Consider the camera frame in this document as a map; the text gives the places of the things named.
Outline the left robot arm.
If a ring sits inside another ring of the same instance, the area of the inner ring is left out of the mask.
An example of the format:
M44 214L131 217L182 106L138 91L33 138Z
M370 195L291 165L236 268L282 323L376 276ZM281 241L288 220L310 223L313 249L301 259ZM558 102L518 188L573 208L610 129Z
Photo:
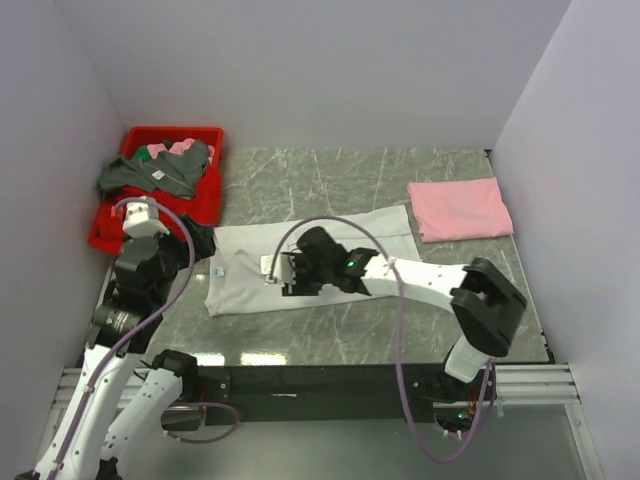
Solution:
M156 218L126 226L69 405L44 455L23 478L121 479L164 411L199 395L196 359L165 350L128 405L118 406L164 312L179 297L171 291L178 272L215 252L212 227L186 215L178 221L183 238Z

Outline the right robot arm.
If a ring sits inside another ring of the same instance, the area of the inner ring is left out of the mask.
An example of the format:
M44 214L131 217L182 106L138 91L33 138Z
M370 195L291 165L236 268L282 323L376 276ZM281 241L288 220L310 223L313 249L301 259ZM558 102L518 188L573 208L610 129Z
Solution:
M292 252L273 258L269 279L284 296L318 296L325 286L346 294L396 296L452 313L462 331L439 374L444 395L460 399L493 359L509 353L527 309L525 296L489 260L442 265L392 257L381 247L346 249L321 226Z

